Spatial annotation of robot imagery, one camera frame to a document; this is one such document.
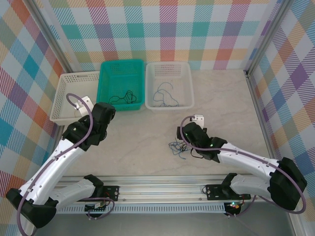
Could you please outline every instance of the marble surface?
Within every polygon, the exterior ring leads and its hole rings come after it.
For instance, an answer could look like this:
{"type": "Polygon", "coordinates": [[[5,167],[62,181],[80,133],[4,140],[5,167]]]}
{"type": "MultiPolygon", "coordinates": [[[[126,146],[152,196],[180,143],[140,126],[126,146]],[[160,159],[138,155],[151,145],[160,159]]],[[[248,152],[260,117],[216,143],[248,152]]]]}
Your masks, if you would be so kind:
{"type": "Polygon", "coordinates": [[[66,176],[215,175],[245,173],[233,166],[173,155],[168,146],[188,115],[203,114],[209,136],[239,148],[269,156],[242,70],[192,71],[195,106],[180,113],[155,114],[145,105],[139,111],[117,112],[107,138],[92,146],[66,176]]]}

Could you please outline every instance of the black cable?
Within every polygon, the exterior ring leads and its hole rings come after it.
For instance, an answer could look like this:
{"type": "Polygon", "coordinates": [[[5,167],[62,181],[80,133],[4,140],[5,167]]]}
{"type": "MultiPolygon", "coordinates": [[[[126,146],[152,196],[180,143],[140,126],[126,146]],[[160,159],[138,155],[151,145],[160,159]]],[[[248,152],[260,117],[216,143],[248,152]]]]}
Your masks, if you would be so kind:
{"type": "Polygon", "coordinates": [[[194,157],[194,158],[199,158],[199,159],[203,159],[203,156],[194,156],[193,154],[192,154],[192,150],[193,150],[193,148],[190,150],[190,154],[191,154],[191,156],[192,157],[194,157]]]}
{"type": "Polygon", "coordinates": [[[113,102],[118,102],[118,101],[120,101],[120,100],[122,100],[122,99],[126,102],[126,104],[131,104],[131,103],[134,103],[134,102],[137,100],[137,97],[136,97],[135,95],[133,95],[133,92],[132,92],[132,91],[128,90],[128,91],[126,92],[126,94],[124,95],[124,97],[112,96],[112,97],[109,99],[108,103],[109,103],[110,105],[113,105],[113,102]],[[114,97],[116,97],[116,98],[118,98],[118,99],[117,99],[116,101],[111,101],[111,99],[114,98],[114,97]]]}
{"type": "Polygon", "coordinates": [[[206,186],[204,186],[204,187],[202,188],[202,192],[203,192],[203,194],[206,194],[206,195],[207,195],[207,193],[205,193],[205,191],[204,191],[205,187],[206,187],[206,186]]]}

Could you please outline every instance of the blue wire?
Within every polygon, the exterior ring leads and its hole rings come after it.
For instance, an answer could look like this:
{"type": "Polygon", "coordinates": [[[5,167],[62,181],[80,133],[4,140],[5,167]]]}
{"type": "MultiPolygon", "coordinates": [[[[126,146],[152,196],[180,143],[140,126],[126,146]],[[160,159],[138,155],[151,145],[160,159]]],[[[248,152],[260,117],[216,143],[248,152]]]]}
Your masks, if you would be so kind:
{"type": "Polygon", "coordinates": [[[161,85],[163,85],[163,84],[169,84],[169,85],[171,85],[171,87],[172,87],[172,89],[173,89],[173,85],[172,85],[171,83],[169,83],[169,82],[163,82],[162,84],[159,85],[157,91],[154,93],[154,95],[153,95],[153,101],[155,101],[155,102],[162,102],[162,104],[161,104],[159,107],[161,107],[161,106],[164,106],[164,107],[179,107],[179,102],[178,102],[176,99],[174,99],[174,98],[172,97],[172,95],[171,95],[168,91],[166,91],[165,89],[159,89],[159,88],[161,87],[161,85]],[[166,103],[165,103],[165,101],[164,101],[164,93],[161,93],[160,91],[165,91],[166,93],[168,93],[168,94],[170,95],[170,97],[171,97],[175,102],[177,102],[177,105],[166,105],[166,103]],[[156,96],[157,93],[160,93],[160,94],[163,95],[162,100],[155,100],[155,96],[156,96]]]}
{"type": "Polygon", "coordinates": [[[178,155],[181,159],[186,160],[186,158],[181,157],[181,152],[190,151],[190,149],[187,149],[187,145],[184,142],[179,143],[177,139],[175,140],[175,142],[168,144],[169,148],[172,149],[173,155],[178,155]]]}

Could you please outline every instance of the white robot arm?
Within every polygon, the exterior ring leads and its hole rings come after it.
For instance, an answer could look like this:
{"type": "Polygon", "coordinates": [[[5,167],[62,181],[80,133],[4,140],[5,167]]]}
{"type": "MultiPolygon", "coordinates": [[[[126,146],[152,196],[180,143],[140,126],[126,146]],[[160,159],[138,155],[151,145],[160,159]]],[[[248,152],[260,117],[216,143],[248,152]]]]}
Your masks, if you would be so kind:
{"type": "Polygon", "coordinates": [[[21,213],[36,228],[42,228],[52,220],[58,210],[78,200],[105,197],[103,195],[103,182],[93,175],[85,176],[78,183],[63,189],[54,190],[54,188],[74,161],[84,154],[91,145],[97,146],[100,141],[106,138],[107,126],[114,115],[115,108],[113,106],[107,103],[96,103],[92,110],[93,127],[87,139],[78,147],[64,153],[88,133],[89,115],[68,126],[57,148],[28,182],[22,185],[20,189],[11,188],[7,192],[6,198],[16,209],[18,209],[23,196],[26,196],[21,213]]]}
{"type": "Polygon", "coordinates": [[[237,166],[254,175],[245,177],[229,173],[221,184],[221,191],[227,199],[235,195],[253,194],[271,198],[288,211],[296,208],[307,182],[291,159],[261,157],[241,150],[224,139],[209,137],[203,130],[203,123],[203,115],[185,118],[180,127],[184,142],[207,160],[237,166]],[[183,127],[183,122],[188,118],[191,122],[183,127]]]}
{"type": "MultiPolygon", "coordinates": [[[[48,224],[58,210],[73,202],[89,197],[104,197],[103,182],[92,175],[84,177],[83,180],[72,186],[54,190],[54,187],[72,163],[91,145],[98,145],[100,141],[106,138],[106,128],[115,115],[115,108],[106,103],[97,103],[93,108],[92,115],[93,130],[81,145],[62,155],[57,161],[52,162],[39,176],[31,190],[29,190],[31,183],[43,167],[20,189],[10,189],[6,194],[6,198],[17,209],[22,196],[29,192],[24,200],[21,213],[37,228],[42,228],[48,224]]],[[[272,198],[276,204],[285,209],[295,209],[300,194],[297,188],[281,172],[276,170],[276,168],[280,168],[285,171],[294,179],[301,191],[304,191],[307,183],[292,160],[288,158],[283,158],[281,161],[268,159],[241,150],[224,139],[209,138],[202,129],[204,125],[203,115],[195,115],[191,118],[191,121],[183,129],[181,127],[181,132],[185,134],[182,135],[185,142],[193,146],[197,153],[207,160],[234,165],[254,175],[245,177],[235,173],[228,174],[221,184],[221,190],[227,199],[233,199],[233,196],[242,194],[260,195],[272,198]]],[[[89,126],[89,116],[85,116],[78,122],[69,125],[63,133],[63,139],[46,163],[54,160],[58,153],[81,140],[86,135],[89,126]]]]}

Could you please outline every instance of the plaid wall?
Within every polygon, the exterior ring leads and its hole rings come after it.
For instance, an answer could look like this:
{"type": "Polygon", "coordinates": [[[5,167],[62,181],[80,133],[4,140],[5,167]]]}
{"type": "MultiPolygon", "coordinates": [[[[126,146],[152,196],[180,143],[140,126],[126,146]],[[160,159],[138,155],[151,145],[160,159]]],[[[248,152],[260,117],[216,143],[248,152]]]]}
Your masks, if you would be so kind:
{"type": "Polygon", "coordinates": [[[303,223],[315,230],[315,0],[294,2],[253,75],[277,157],[308,182],[303,223]]]}
{"type": "Polygon", "coordinates": [[[264,38],[266,36],[266,33],[267,33],[269,27],[271,26],[271,22],[273,21],[274,17],[277,15],[277,12],[279,10],[279,7],[280,7],[282,1],[283,0],[277,0],[277,3],[275,4],[275,6],[274,6],[274,8],[273,8],[273,10],[272,10],[268,20],[267,20],[267,23],[266,23],[264,29],[262,30],[262,32],[261,32],[261,34],[260,34],[260,36],[259,36],[259,38],[258,38],[258,40],[257,40],[257,42],[255,44],[255,47],[254,47],[254,49],[253,49],[253,51],[251,53],[251,56],[250,56],[246,66],[244,68],[245,70],[248,70],[249,66],[251,65],[252,59],[254,58],[258,48],[260,47],[262,41],[264,40],[264,38]]]}
{"type": "Polygon", "coordinates": [[[272,1],[49,0],[50,13],[44,0],[36,2],[73,70],[92,71],[106,60],[132,58],[241,68],[272,1]]]}
{"type": "Polygon", "coordinates": [[[0,235],[16,235],[4,198],[39,169],[57,126],[50,109],[63,71],[22,0],[0,0],[0,235]]]}

